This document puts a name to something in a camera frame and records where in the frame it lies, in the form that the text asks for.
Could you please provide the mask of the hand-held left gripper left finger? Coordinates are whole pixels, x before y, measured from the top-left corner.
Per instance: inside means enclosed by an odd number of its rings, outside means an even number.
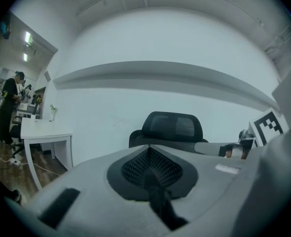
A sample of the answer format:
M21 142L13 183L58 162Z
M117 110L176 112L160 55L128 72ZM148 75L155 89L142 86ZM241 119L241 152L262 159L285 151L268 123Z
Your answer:
M164 237L170 230L149 203L123 199L107 180L112 163L140 149L78 164L38 192L27 207L6 203L28 237Z

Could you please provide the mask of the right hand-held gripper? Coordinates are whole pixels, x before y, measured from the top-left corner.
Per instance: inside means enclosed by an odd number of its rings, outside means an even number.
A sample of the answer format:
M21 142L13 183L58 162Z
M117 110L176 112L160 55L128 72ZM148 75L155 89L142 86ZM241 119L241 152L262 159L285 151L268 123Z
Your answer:
M291 237L291 70L273 92L289 130L266 146L255 181L238 214L234 237ZM238 143L198 142L196 153L225 155Z

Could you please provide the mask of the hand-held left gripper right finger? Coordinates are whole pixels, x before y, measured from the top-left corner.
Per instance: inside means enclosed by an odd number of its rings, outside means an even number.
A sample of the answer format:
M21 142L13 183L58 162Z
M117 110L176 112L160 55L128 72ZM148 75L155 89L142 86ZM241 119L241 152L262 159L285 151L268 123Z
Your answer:
M244 167L244 160L188 153L164 146L149 146L172 164L168 175L173 184L158 195L163 209L149 226L151 237L230 237L237 217L239 199L231 191Z

